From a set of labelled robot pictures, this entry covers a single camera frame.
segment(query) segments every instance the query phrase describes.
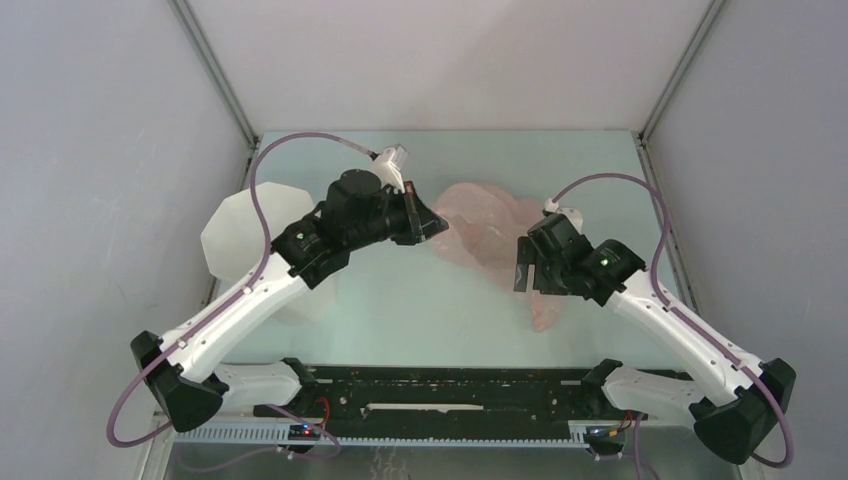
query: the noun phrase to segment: black joint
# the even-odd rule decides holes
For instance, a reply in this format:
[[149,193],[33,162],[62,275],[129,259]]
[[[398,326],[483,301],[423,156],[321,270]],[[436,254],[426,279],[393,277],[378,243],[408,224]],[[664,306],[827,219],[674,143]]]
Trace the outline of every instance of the black joint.
[[612,408],[601,387],[606,383],[607,377],[623,365],[618,360],[606,359],[580,380],[580,386],[583,388],[583,407],[592,415]]
[[296,358],[284,358],[283,363],[291,367],[300,382],[300,391],[292,399],[286,408],[295,415],[305,415],[312,404],[315,403],[318,380],[315,376]]
[[[764,364],[762,370],[760,380],[785,413],[795,386],[795,370],[779,358]],[[716,407],[702,401],[690,405],[689,411],[701,442],[721,459],[741,465],[777,424],[777,415],[756,385],[737,388],[735,393],[739,398],[727,405]]]
[[[162,354],[157,341],[152,333],[142,332],[130,342],[139,370]],[[230,387],[214,374],[198,383],[183,378],[180,375],[182,371],[181,365],[171,365],[166,359],[145,377],[144,382],[171,420],[174,430],[188,432],[203,425],[218,412],[224,393]]]

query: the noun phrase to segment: glass table surface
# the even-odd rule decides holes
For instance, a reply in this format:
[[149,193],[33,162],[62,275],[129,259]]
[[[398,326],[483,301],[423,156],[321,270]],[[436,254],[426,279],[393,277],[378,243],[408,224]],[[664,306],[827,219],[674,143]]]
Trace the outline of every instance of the glass table surface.
[[[265,134],[261,148],[287,133]],[[627,131],[336,133],[376,151],[404,145],[410,159],[402,173],[428,205],[459,182],[494,184],[516,198],[544,202],[593,173],[644,178]],[[295,186],[317,203],[343,171],[368,164],[365,156],[334,142],[295,140],[266,157],[257,183]],[[560,204],[580,210],[583,233],[593,244],[615,238],[650,263],[660,229],[650,197],[640,187],[596,180]],[[356,251],[336,275],[336,301],[316,321],[269,319],[225,361],[297,357],[306,364],[330,365],[591,368],[615,358],[637,368],[679,368],[627,319],[579,297],[565,299],[562,317],[552,328],[534,332],[528,303],[481,272],[439,257],[426,244],[384,242]],[[676,294],[667,258],[659,276]]]

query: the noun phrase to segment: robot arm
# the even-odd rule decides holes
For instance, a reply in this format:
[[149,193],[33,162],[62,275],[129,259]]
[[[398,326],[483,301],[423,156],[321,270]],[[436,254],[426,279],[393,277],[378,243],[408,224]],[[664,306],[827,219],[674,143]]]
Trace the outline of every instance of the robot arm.
[[[299,394],[315,380],[296,359],[270,365],[221,361],[274,311],[346,267],[351,252],[388,239],[416,245],[447,229],[447,222],[418,198],[413,183],[401,178],[405,156],[402,147],[390,147],[371,171],[343,173],[330,185],[326,200],[271,242],[268,262],[252,287],[245,285],[255,270],[179,327],[161,337],[142,332],[132,341],[140,368],[177,345],[145,378],[175,430],[193,430],[222,407],[294,402],[297,410],[301,403],[311,405],[311,397]],[[238,290],[242,295],[225,307]],[[191,342],[181,340],[192,325],[222,307]]]
[[[594,247],[578,231],[582,217],[573,209],[546,206],[546,217],[518,240],[516,291],[525,291],[529,267],[532,288],[548,295],[577,295],[634,322],[674,355],[692,378],[681,381],[651,375],[605,360],[583,380],[603,400],[693,429],[726,461],[741,464],[753,453],[777,418],[751,379],[748,367],[785,411],[795,372],[780,359],[763,363],[731,343],[660,284],[671,303],[654,292],[645,262],[622,243],[607,240]],[[672,313],[679,309],[693,324],[740,359],[734,364],[699,332]]]

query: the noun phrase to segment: pink plastic bag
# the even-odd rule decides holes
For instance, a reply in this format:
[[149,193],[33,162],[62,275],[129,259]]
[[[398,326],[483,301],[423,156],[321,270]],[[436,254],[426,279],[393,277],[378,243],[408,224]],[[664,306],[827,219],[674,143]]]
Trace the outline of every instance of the pink plastic bag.
[[[542,219],[542,204],[529,198],[515,199],[494,185],[458,183],[436,201],[434,210],[450,228],[433,237],[430,246],[451,262],[480,270],[501,288],[512,292],[516,241]],[[514,293],[533,307],[533,329],[552,326],[562,314],[561,297]]]

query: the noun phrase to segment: purple cable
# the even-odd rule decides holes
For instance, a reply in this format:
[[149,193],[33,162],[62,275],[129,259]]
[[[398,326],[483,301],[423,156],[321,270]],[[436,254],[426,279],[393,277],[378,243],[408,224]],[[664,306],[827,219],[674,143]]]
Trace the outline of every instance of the purple cable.
[[[636,425],[633,425],[633,461],[636,463],[636,480],[642,480],[642,457],[639,454],[639,427],[642,425],[642,419],[645,418],[644,413],[640,413],[636,417]],[[651,469],[654,477],[659,480],[657,473]]]
[[633,462],[636,464],[636,478],[638,480],[642,480],[642,467],[645,467],[646,470],[651,472],[651,475],[654,476],[654,480],[662,480],[660,479],[660,475],[657,473],[657,470],[650,463],[642,460],[639,456],[639,424],[642,423],[642,418],[645,417],[644,413],[639,414],[636,417],[636,425],[633,427],[633,453],[623,453],[621,456],[618,455],[598,455],[591,446],[589,447],[589,453],[591,453],[598,461],[607,461],[607,460],[621,460],[622,458],[632,458]]
[[[662,289],[660,288],[659,273],[658,273],[657,267],[659,266],[660,258],[662,257],[663,248],[665,248],[666,241],[667,241],[668,236],[671,232],[671,216],[669,215],[669,212],[668,212],[668,206],[666,205],[665,200],[663,200],[660,192],[658,192],[656,189],[651,187],[647,182],[645,182],[641,179],[638,179],[636,177],[630,176],[630,175],[625,175],[625,174],[622,174],[622,173],[597,173],[597,174],[594,174],[594,175],[589,175],[589,176],[583,177],[583,178],[577,180],[576,182],[572,183],[571,185],[562,189],[562,191],[559,192],[559,194],[557,194],[557,196],[555,196],[553,198],[554,203],[558,202],[559,199],[563,197],[563,195],[570,192],[572,189],[574,189],[578,185],[581,185],[581,184],[586,183],[590,180],[596,180],[596,179],[599,179],[599,178],[618,178],[618,179],[621,179],[621,180],[627,180],[627,181],[633,182],[637,185],[641,185],[646,190],[648,190],[648,193],[651,194],[651,198],[654,200],[654,202],[657,205],[659,205],[660,210],[662,211],[662,217],[663,217],[662,218],[662,229],[661,229],[661,233],[660,233],[660,241],[657,244],[656,250],[654,251],[653,258],[651,259],[651,275],[650,276],[651,276],[651,286],[654,288],[654,293],[657,295],[657,298],[660,299],[660,301],[663,303],[663,305],[668,307],[669,310],[677,316],[677,318],[679,318],[681,321],[683,321],[683,323],[685,323],[689,328],[698,332],[698,334],[701,335],[701,337],[703,337],[707,342],[709,342],[710,345],[715,347],[716,350],[721,352],[721,354],[724,355],[725,358],[730,360],[734,365],[736,365],[738,367],[742,363],[742,360],[739,357],[737,357],[736,355],[734,355],[733,352],[731,352],[721,342],[716,340],[715,337],[710,335],[709,332],[707,332],[706,330],[701,328],[700,325],[695,323],[695,321],[692,320],[686,313],[682,312],[677,307],[673,307],[673,306],[669,307],[671,300],[663,293]],[[760,455],[757,455],[756,453],[751,455],[751,456],[755,460],[757,460],[758,462],[762,463],[763,465],[769,466],[771,468],[786,468],[792,463],[793,458],[795,458],[795,442],[792,439],[792,431],[789,429],[789,422],[786,420],[786,415],[784,415],[783,409],[780,408],[780,405],[777,403],[777,400],[774,398],[774,395],[771,393],[771,391],[765,386],[765,384],[762,382],[762,380],[759,379],[759,377],[754,375],[754,372],[752,372],[750,368],[748,368],[747,366],[743,366],[743,367],[740,368],[740,370],[745,374],[745,376],[747,376],[751,380],[751,382],[754,385],[757,386],[757,388],[760,390],[760,392],[762,392],[766,401],[769,403],[769,406],[771,406],[772,410],[774,411],[775,416],[777,417],[777,422],[778,422],[778,424],[780,424],[780,430],[781,430],[781,432],[783,432],[783,442],[784,442],[784,445],[786,446],[785,456],[783,457],[783,460],[781,460],[779,462],[775,462],[774,460],[769,460],[769,459],[763,458]]]
[[[262,163],[262,160],[264,160],[265,157],[268,156],[268,153],[271,150],[290,140],[294,140],[297,138],[324,138],[350,147],[369,157],[374,154],[374,152],[370,149],[365,148],[361,145],[357,145],[336,135],[318,132],[303,132],[286,135],[285,137],[274,140],[267,147],[265,147],[264,150],[262,150],[259,156],[256,157],[256,160],[250,166],[248,179],[250,185],[250,199],[253,202],[253,209],[256,211],[256,215],[259,217],[259,224],[262,226],[262,236],[264,238],[265,248],[262,251],[262,258],[259,260],[259,265],[256,267],[256,271],[244,284],[245,287],[253,288],[253,285],[259,280],[259,277],[265,271],[265,266],[268,265],[268,259],[271,256],[271,231],[268,228],[268,221],[265,219],[265,214],[262,213],[262,208],[259,206],[259,197],[256,195],[256,171],[259,168],[259,165]],[[132,394],[136,387],[138,387],[138,385],[142,381],[144,381],[145,378],[147,378],[147,375],[149,375],[150,372],[152,372],[156,367],[158,367],[162,362],[164,362],[165,359],[167,359],[172,353],[176,351],[176,349],[178,348],[179,341],[188,342],[198,331],[200,331],[203,327],[218,318],[221,313],[227,310],[227,308],[232,306],[243,296],[243,290],[237,290],[232,296],[230,296],[223,303],[218,305],[217,308],[209,312],[209,314],[203,317],[202,320],[197,322],[191,329],[189,329],[184,335],[182,335],[179,340],[177,340],[171,346],[166,348],[165,351],[163,351],[158,357],[156,357],[152,362],[150,362],[150,364],[144,367],[141,372],[139,372],[139,374],[130,382],[130,384],[127,385],[127,388],[125,388],[124,391],[121,393],[121,396],[118,397],[118,401],[115,402],[115,406],[112,407],[112,412],[109,414],[109,421],[106,423],[106,439],[109,440],[109,443],[118,448],[134,447],[150,440],[156,435],[159,435],[171,426],[171,422],[168,421],[165,424],[161,425],[159,428],[153,430],[152,432],[149,432],[144,436],[129,441],[120,440],[115,435],[115,424],[118,421],[118,415],[124,408],[124,404],[127,403],[127,399],[130,397],[130,394]]]
[[291,455],[292,457],[305,458],[307,460],[329,460],[329,459],[335,457],[336,455],[338,455],[342,451],[342,445],[339,443],[339,440],[336,437],[334,437],[333,435],[331,435],[330,432],[324,430],[322,427],[319,427],[318,425],[315,425],[313,423],[309,423],[306,420],[304,420],[304,419],[294,415],[293,413],[290,413],[290,412],[288,412],[288,411],[286,411],[286,410],[284,410],[284,409],[282,409],[282,408],[280,408],[276,405],[266,405],[266,407],[268,407],[268,408],[270,408],[270,409],[272,409],[272,410],[274,410],[274,411],[276,411],[276,412],[278,412],[282,415],[285,415],[286,417],[294,420],[298,424],[308,425],[310,428],[312,428],[312,430],[315,430],[316,432],[327,437],[331,442],[333,442],[333,445],[336,447],[336,449],[333,451],[333,453],[325,453],[325,454],[320,454],[320,455],[308,455],[308,454],[303,454],[303,453],[292,452],[292,451],[287,450],[287,449],[282,448],[282,447],[262,447],[262,448],[257,448],[256,450],[251,450],[247,453],[243,453],[243,454],[241,454],[241,455],[239,455],[235,458],[227,460],[224,463],[221,463],[221,464],[218,464],[218,465],[215,465],[215,466],[212,466],[212,467],[192,467],[190,465],[186,465],[182,461],[182,459],[180,459],[178,461],[180,467],[182,469],[189,471],[189,472],[192,472],[192,473],[210,473],[210,472],[216,472],[218,470],[223,470],[227,467],[231,467],[231,466],[235,465],[236,463],[238,463],[238,462],[240,462],[244,459],[247,459],[247,458],[262,454],[262,453],[286,452],[288,455]]

